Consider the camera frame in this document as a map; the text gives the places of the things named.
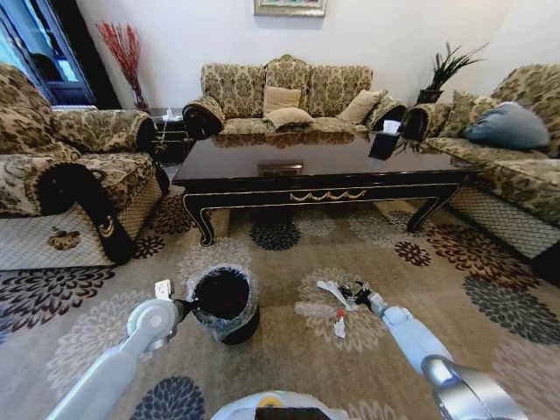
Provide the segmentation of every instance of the sofa seat cushion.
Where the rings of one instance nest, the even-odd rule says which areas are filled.
[[[148,153],[88,153],[77,162],[100,180],[117,211],[123,210],[156,173]]]
[[[491,164],[497,160],[549,159],[537,150],[507,150],[474,144],[465,138],[436,137],[425,141],[429,146],[476,165]]]
[[[488,164],[481,184],[492,193],[533,214],[560,225],[560,160],[527,159]]]
[[[343,131],[366,132],[368,127],[362,124],[352,124],[351,122],[341,121],[332,116],[321,116],[313,120],[310,130],[322,131],[324,133],[340,133]]]
[[[220,136],[237,134],[268,134],[272,130],[262,118],[230,118],[226,120]]]

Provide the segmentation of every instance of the table leg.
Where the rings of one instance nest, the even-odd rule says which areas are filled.
[[[450,185],[450,188],[446,188],[442,191],[438,197],[432,197],[426,200],[426,202],[412,215],[408,223],[408,230],[412,234],[420,230],[426,219],[434,214],[439,208],[445,205],[449,200],[459,190],[460,184]]]
[[[191,216],[196,226],[199,228],[202,237],[200,238],[200,245],[209,247],[214,244],[214,227],[210,218],[205,213],[205,208],[197,206],[193,203],[188,196],[183,195],[183,207],[186,213]]]

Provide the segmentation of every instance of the plastic bag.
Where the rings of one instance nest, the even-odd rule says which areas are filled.
[[[217,315],[216,313],[234,309],[233,306],[228,306],[228,299],[237,293],[238,296],[247,295],[247,303],[241,312],[234,318]],[[199,307],[193,311],[194,316],[205,328],[210,330],[215,339],[222,341],[229,334],[245,326],[255,315],[256,279],[248,269],[239,265],[218,264],[189,277],[186,282],[186,300],[199,301]],[[208,308],[213,305],[215,310],[211,313]]]

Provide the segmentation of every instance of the black curtain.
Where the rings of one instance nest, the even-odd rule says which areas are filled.
[[[99,109],[120,109],[121,104],[102,59],[95,49],[78,4],[75,0],[50,0],[50,3],[81,71],[86,76],[87,84],[94,93],[95,105]]]

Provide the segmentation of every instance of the potted plant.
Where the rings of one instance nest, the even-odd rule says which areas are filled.
[[[457,55],[462,45],[453,48],[449,42],[445,43],[447,55],[444,56],[441,52],[436,54],[434,60],[434,77],[431,84],[420,91],[417,103],[434,103],[437,102],[439,96],[444,92],[441,87],[453,77],[461,68],[470,66],[471,64],[482,61],[483,59],[475,59],[474,56],[481,50],[487,47],[487,44],[479,48],[475,48],[466,54]]]

